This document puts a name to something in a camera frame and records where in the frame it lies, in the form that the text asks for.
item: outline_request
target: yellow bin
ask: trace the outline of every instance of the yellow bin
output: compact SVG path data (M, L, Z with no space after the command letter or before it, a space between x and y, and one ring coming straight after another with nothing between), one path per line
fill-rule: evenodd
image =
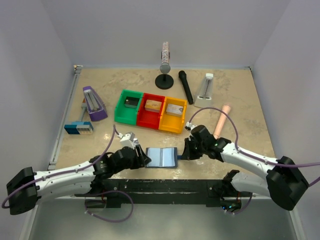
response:
M183 106L182 116L179 117L166 114L168 104ZM185 124L187 100L166 96L163 106L159 122L159 130L180 134Z

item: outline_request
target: table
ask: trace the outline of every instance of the table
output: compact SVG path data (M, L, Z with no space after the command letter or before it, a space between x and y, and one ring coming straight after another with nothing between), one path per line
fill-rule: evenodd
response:
M84 68L73 92L68 121L77 121L81 113L81 103L84 98L83 87L91 86L106 105L108 118L92 122L92 135L69 135L64 133L61 148L58 153L56 168L74 166L100 155L107 146L114 124L114 111L123 89L144 93L186 99L185 92L178 78L181 69L172 69L170 75L174 85L168 90L161 90L155 85L155 78L160 74L158 69L127 69L127 68ZM274 157L269 133L254 80L249 69L184 69L192 94L195 94L206 73L214 74L213 107L221 108L225 103L231 103L230 117L235 122L239 132L239 146L247 150ZM186 109L187 122L199 108L189 105ZM220 112L203 110L192 120L193 124L205 125L212 133L219 119ZM177 147L178 154L184 150L184 138L189 135L187 130L175 134L150 128L116 123L120 133L134 132L142 148ZM221 137L235 141L235 131L226 121ZM115 152L122 146L115 137L108 152ZM179 160L178 168L140 168L126 169L112 178L125 179L221 179L232 169L241 168L232 164L203 156L198 160Z

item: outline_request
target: blue toy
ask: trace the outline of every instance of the blue toy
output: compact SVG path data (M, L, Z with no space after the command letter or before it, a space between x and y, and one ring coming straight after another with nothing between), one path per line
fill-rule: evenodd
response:
M64 129L68 134L81 134L81 135L88 135L92 134L94 131L94 127L92 126L91 122L89 121L82 121L84 115L87 111L87 104L86 101L83 99L82 105L82 112L79 117L78 121L69 122L64 125Z

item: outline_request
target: sparkly microphone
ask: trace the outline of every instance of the sparkly microphone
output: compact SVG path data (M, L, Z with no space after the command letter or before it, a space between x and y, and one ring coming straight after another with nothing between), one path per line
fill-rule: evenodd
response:
M162 52L161 52L161 61L162 64L160 66L160 72L163 74L168 74L170 72L170 51L169 51L169 42L165 41L162 45Z
M161 52L161 65L160 65L160 74L155 79L155 85L160 89L169 89L174 85L174 79L172 76L168 75L170 72L170 51L169 51L169 42L165 41L162 45Z

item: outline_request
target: white wall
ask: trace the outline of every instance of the white wall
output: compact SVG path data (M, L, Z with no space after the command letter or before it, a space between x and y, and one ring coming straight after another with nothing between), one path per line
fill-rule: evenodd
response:
M291 0L253 67L253 77L277 157L320 161L320 1ZM309 182L320 168L301 169ZM320 236L320 183L298 210L309 240Z
M40 0L0 1L1 201L21 169L48 166L72 68ZM18 239L24 219L0 209L0 239Z
M290 0L42 0L74 64L253 65Z

